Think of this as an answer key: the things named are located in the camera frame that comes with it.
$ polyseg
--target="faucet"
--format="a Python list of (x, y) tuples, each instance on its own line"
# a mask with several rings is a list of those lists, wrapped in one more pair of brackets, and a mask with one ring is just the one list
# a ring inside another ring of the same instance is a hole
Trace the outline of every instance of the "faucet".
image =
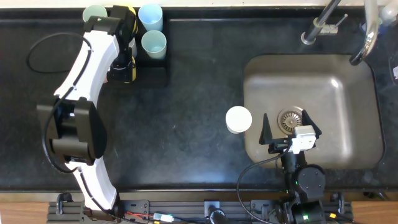
[[(337, 34), (338, 25), (343, 22), (347, 15), (345, 15), (344, 18), (342, 18), (336, 25), (326, 25), (326, 20), (330, 17), (333, 10), (336, 9), (340, 1), (341, 0), (331, 0), (320, 16), (313, 20), (308, 31), (301, 35), (301, 40), (304, 44), (313, 44), (318, 35)], [(364, 0), (364, 6), (366, 15), (365, 40), (362, 47), (358, 50), (358, 53), (353, 54), (349, 59), (349, 62), (352, 65), (358, 65), (369, 55), (376, 43), (377, 34), (379, 33), (379, 10), (377, 7), (377, 1)]]

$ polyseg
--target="sink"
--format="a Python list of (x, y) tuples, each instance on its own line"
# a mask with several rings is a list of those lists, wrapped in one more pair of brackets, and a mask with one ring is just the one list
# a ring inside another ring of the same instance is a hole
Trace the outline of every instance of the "sink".
[[(245, 147), (254, 162), (271, 158), (259, 144), (263, 114), (273, 138), (284, 138), (301, 125), (306, 110), (322, 130), (309, 164), (326, 169), (366, 169), (382, 158), (384, 145), (373, 74), (349, 55), (263, 55), (244, 70), (244, 106), (252, 114)], [(264, 164), (274, 168), (275, 163)]]

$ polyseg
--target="wooden floor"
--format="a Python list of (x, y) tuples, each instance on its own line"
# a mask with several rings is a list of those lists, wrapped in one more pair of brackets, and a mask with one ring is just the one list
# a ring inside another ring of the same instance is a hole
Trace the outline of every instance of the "wooden floor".
[[(363, 224), (398, 224), (398, 202), (353, 202), (355, 221)], [(48, 203), (0, 203), (0, 224), (43, 224)]]

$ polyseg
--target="countertop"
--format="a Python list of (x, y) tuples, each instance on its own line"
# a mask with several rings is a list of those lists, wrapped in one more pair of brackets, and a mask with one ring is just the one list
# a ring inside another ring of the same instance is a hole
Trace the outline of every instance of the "countertop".
[[(165, 9), (170, 83), (166, 88), (104, 88), (98, 111), (108, 132), (104, 155), (111, 182), (137, 189), (234, 189), (240, 172), (252, 164), (244, 134), (231, 134), (225, 114), (243, 105), (243, 69), (262, 54), (350, 54), (363, 43), (358, 29), (363, 9), (348, 12), (336, 36), (312, 46), (300, 35), (320, 9)], [(30, 46), (59, 31), (83, 33), (81, 9), (7, 11), (0, 16), (0, 190), (51, 192), (78, 190), (72, 175), (57, 172), (40, 144), (36, 104), (53, 94), (66, 77), (31, 72)], [(379, 38), (367, 62), (374, 70), (385, 155), (368, 170), (326, 170), (327, 190), (398, 189), (398, 28)], [(54, 38), (32, 63), (68, 68), (80, 49), (73, 37)], [(257, 168), (244, 189), (285, 189), (276, 169)]]

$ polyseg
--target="drain strainer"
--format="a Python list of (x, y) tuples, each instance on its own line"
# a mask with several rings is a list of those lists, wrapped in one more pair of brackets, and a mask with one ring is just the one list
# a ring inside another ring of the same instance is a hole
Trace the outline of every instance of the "drain strainer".
[(291, 107), (282, 110), (278, 115), (278, 126), (285, 134), (293, 134), (297, 126), (302, 125), (301, 108)]

